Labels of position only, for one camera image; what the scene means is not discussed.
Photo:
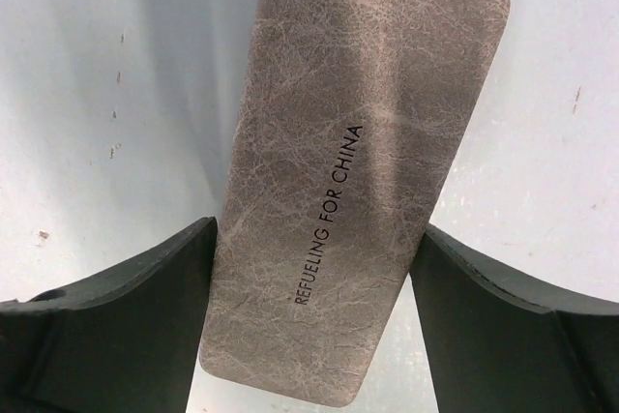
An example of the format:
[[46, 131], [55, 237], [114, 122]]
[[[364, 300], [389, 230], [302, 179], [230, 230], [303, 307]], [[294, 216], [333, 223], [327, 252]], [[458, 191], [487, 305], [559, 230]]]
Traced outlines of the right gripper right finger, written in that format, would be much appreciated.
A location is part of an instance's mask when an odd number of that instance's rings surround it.
[[442, 412], [615, 412], [618, 306], [429, 226], [410, 276]]

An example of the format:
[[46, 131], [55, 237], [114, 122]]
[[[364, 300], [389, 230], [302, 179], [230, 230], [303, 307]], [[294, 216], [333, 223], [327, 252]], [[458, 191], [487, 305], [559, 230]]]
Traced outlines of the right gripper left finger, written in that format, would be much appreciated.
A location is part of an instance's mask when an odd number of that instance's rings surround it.
[[183, 412], [217, 238], [200, 219], [161, 244], [1, 305], [5, 412]]

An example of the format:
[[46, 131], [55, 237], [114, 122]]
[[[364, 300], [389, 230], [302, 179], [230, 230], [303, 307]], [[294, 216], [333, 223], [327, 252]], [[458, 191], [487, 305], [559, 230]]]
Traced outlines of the grey glasses case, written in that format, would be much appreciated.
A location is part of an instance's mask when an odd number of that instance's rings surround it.
[[510, 0], [258, 0], [200, 365], [358, 394]]

